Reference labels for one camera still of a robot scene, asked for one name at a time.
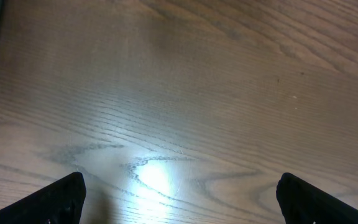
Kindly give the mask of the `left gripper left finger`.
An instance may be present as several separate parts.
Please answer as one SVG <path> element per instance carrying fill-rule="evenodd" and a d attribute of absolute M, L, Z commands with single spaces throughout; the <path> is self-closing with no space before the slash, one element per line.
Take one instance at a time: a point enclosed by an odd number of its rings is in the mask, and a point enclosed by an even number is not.
<path fill-rule="evenodd" d="M 83 174 L 62 179 L 0 210 L 0 224 L 79 224 L 86 197 Z"/>

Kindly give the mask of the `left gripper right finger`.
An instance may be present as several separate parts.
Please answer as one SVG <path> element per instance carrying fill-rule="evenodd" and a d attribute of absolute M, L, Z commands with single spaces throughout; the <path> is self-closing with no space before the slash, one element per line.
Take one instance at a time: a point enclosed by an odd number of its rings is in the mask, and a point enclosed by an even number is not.
<path fill-rule="evenodd" d="M 358 224 L 358 210 L 286 172 L 276 198 L 286 224 Z"/>

